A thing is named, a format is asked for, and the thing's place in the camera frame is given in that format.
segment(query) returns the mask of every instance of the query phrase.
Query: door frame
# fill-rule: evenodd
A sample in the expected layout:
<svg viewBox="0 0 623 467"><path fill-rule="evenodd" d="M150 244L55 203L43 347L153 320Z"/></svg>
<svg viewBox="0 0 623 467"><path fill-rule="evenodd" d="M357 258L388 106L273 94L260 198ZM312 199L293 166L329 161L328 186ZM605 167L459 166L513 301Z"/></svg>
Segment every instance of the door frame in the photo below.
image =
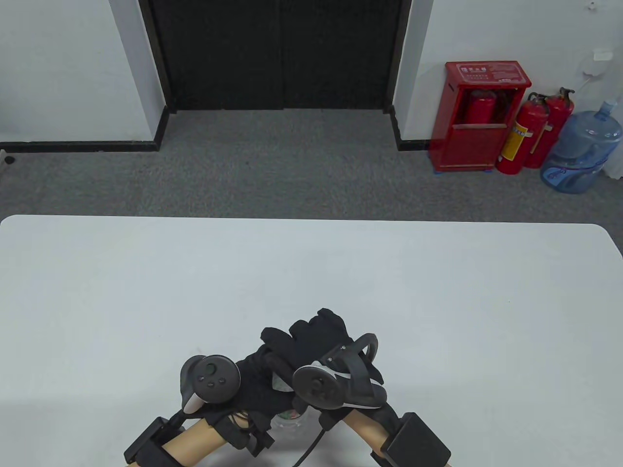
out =
<svg viewBox="0 0 623 467"><path fill-rule="evenodd" d="M389 75L385 96L383 96L383 113L389 113L394 103L394 92L396 90L396 82L398 80L398 70L402 59L402 47L404 38L407 33L407 25L409 22L409 13L411 12L412 0L401 0L400 10L398 13L398 21L396 25L396 38L394 39L394 52L389 67ZM156 71L160 79L160 85L164 94L164 101L171 113L177 113L177 105L175 96L171 90L171 80L169 79L169 71L160 46L161 39L158 35L158 28L154 20L154 14L151 9L150 0L138 0L138 5L143 15L147 38L150 42L151 53L156 64Z"/></svg>

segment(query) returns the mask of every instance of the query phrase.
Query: gray carpet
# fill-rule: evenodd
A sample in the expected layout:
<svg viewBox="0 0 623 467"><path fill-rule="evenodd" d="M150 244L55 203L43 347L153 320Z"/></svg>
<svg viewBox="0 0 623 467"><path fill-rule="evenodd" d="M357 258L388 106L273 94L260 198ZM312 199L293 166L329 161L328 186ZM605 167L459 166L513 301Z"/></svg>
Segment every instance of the gray carpet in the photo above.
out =
<svg viewBox="0 0 623 467"><path fill-rule="evenodd" d="M623 250L623 180L548 189L536 171L436 176L396 151L380 111L185 111L160 153L16 154L0 166L0 219L92 214L584 222Z"/></svg>

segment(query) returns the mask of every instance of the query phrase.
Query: white wall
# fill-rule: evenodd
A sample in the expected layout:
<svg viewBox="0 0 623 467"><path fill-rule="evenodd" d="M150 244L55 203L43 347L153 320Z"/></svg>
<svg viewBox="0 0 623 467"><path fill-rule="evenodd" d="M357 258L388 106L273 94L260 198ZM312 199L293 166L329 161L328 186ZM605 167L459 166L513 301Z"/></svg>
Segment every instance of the white wall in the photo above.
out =
<svg viewBox="0 0 623 467"><path fill-rule="evenodd" d="M412 0L411 2L409 23L402 46L402 58L394 92L394 109L399 128L405 128L409 116L409 104L416 84L416 73L420 64L432 3L433 0Z"/></svg>
<svg viewBox="0 0 623 467"><path fill-rule="evenodd" d="M591 12L588 0L434 0L411 97L394 97L396 108L409 99L399 120L402 138L430 138L448 61L519 60L533 90L579 87L580 63L593 49L623 44L623 2L599 3ZM417 27L410 21L407 37L415 37ZM413 73L402 68L405 79ZM603 94L599 83L588 85L578 96L580 107L598 106Z"/></svg>
<svg viewBox="0 0 623 467"><path fill-rule="evenodd" d="M0 141L151 139L108 0L2 3Z"/></svg>
<svg viewBox="0 0 623 467"><path fill-rule="evenodd" d="M164 95L138 0L109 0L128 57L134 83L145 111L151 137L156 136Z"/></svg>

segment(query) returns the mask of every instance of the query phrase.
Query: black glove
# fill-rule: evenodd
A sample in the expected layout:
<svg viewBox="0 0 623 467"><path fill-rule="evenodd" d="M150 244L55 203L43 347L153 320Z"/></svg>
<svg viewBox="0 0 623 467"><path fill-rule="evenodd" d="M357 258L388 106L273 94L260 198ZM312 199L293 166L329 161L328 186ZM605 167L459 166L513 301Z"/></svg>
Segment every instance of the black glove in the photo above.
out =
<svg viewBox="0 0 623 467"><path fill-rule="evenodd" d="M236 362L240 370L240 389L224 403L207 403L188 418L205 418L208 425L231 445L243 449L249 442L249 432L255 428L259 432L270 429L270 420L278 413L293 408L293 392L281 392L272 388L272 370L265 356L269 352L262 346L257 352L244 360ZM231 421L230 415L245 412L249 429L239 428Z"/></svg>
<svg viewBox="0 0 623 467"><path fill-rule="evenodd" d="M265 360L269 367L287 384L292 386L292 375L304 365L322 358L336 346L352 344L353 340L346 332L344 321L330 309L323 308L308 322L297 321L290 328L290 335L275 328L265 328L262 340L272 353L266 354ZM381 373L365 357L364 360L370 378L383 384ZM307 405L300 398L293 400L294 408L301 412ZM332 419L332 425L347 416L352 408L344 407L337 410L323 410L323 414Z"/></svg>

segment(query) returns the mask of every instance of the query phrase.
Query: blue water jug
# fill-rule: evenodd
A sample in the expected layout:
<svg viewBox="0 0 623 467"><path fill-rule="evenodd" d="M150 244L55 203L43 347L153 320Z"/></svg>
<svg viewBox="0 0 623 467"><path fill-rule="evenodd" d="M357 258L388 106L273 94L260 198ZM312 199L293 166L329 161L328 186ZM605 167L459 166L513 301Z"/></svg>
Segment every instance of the blue water jug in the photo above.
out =
<svg viewBox="0 0 623 467"><path fill-rule="evenodd" d="M610 116L616 102L604 102L599 112L571 115L541 168L541 179L562 193L584 193L618 146L623 128Z"/></svg>

